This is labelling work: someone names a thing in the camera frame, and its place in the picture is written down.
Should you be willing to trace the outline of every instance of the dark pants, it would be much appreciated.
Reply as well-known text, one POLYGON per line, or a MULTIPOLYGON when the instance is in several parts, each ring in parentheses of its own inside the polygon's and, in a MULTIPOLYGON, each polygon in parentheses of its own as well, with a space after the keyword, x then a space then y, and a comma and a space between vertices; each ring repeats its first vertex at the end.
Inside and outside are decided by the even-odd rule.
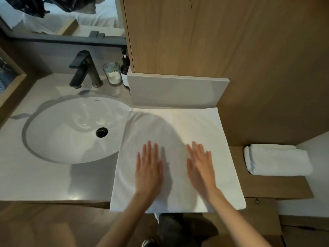
POLYGON ((187 227, 184 227, 182 213, 162 213, 159 217, 157 235, 163 247, 200 247, 187 227))

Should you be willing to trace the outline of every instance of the glass cup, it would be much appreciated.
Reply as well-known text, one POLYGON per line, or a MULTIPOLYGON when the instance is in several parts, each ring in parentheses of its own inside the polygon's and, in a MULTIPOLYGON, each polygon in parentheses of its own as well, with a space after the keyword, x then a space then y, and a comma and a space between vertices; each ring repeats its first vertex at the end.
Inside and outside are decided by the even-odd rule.
POLYGON ((117 62, 105 63, 103 66, 103 70, 110 84, 118 85, 121 83, 122 78, 121 78, 119 63, 117 62))

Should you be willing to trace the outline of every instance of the soap dispenser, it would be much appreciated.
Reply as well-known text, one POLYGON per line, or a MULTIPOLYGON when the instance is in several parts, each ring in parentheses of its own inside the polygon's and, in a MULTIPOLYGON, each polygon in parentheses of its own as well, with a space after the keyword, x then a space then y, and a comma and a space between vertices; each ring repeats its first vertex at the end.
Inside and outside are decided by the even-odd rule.
POLYGON ((125 85, 125 87, 129 88, 127 73, 128 73, 128 69, 130 66, 130 60, 129 60, 129 57, 127 56, 127 48, 122 48, 121 52, 123 54, 123 57, 122 57, 123 64, 120 67, 121 78, 122 78, 122 81, 123 81, 123 84, 125 85))

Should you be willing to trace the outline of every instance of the faucet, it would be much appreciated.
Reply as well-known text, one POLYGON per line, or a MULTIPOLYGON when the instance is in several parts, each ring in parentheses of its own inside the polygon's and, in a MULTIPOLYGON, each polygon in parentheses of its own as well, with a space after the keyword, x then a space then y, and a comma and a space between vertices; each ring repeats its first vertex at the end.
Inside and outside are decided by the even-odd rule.
POLYGON ((101 87, 103 85, 103 81, 99 78, 89 51, 80 51, 69 67, 72 69, 77 69, 70 82, 70 87, 80 88, 87 74, 92 79, 93 87, 101 87))

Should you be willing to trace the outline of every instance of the white sink basin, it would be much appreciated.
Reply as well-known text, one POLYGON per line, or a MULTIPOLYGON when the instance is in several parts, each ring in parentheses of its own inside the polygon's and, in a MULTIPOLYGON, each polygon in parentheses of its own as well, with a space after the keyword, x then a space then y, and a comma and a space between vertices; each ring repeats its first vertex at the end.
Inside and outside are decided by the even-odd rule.
POLYGON ((35 156, 55 163, 78 164, 116 153, 129 106, 111 98, 74 98, 32 116, 23 141, 35 156))

